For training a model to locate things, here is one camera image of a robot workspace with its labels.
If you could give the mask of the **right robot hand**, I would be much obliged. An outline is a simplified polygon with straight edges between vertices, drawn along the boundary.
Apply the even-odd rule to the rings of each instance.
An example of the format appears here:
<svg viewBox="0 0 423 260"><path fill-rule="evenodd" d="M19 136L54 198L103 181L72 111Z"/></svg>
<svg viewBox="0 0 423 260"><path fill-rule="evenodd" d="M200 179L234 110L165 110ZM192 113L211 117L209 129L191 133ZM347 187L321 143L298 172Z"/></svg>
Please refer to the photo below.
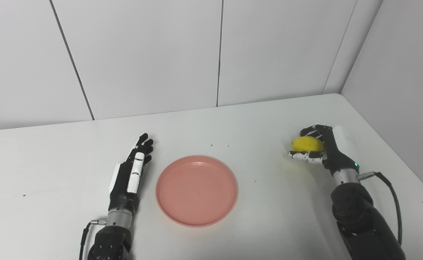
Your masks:
<svg viewBox="0 0 423 260"><path fill-rule="evenodd" d="M342 126L315 124L303 128L291 143L288 156L309 164L322 165L333 175L342 169L360 166L356 145L349 132Z"/></svg>

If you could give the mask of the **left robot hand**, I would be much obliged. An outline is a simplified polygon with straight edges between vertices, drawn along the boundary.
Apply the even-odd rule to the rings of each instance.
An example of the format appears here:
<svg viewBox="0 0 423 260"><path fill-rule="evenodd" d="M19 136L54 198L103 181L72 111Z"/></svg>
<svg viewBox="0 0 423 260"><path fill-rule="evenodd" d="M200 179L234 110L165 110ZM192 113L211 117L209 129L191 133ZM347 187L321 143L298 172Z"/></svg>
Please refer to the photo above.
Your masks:
<svg viewBox="0 0 423 260"><path fill-rule="evenodd" d="M110 192L108 210L126 209L134 213L139 207L139 187L144 167L152 160L154 140L148 133L140 135L126 161L119 165L117 176Z"/></svg>

